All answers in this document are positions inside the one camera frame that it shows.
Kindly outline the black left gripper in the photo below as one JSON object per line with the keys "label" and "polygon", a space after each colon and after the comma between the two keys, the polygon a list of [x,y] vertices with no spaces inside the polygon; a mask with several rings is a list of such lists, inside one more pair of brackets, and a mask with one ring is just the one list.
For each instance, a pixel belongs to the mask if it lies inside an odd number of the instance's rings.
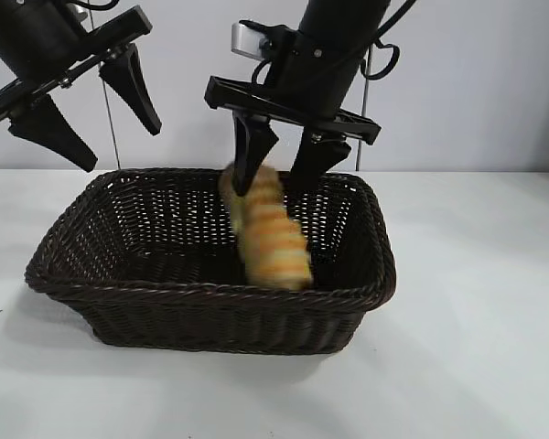
{"label": "black left gripper", "polygon": [[97,156],[69,125],[51,90],[69,87],[99,66],[101,79],[151,135],[162,122],[149,96],[135,40],[153,26],[135,5],[93,30],[81,23],[83,1],[0,1],[0,59],[16,78],[0,89],[0,122],[15,137],[41,145],[91,172]]}

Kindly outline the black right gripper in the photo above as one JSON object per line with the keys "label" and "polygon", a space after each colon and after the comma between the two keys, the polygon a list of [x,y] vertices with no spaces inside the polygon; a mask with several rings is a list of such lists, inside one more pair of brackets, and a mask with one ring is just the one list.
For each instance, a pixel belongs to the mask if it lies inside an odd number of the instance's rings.
{"label": "black right gripper", "polygon": [[231,28],[231,50],[268,71],[248,81],[212,76],[204,100],[232,111],[235,155],[232,184],[245,196],[278,142],[270,120],[302,126],[289,187],[312,190],[351,152],[346,137],[372,144],[380,127],[342,109],[368,48],[388,30],[386,1],[310,1],[298,28],[241,19]]}

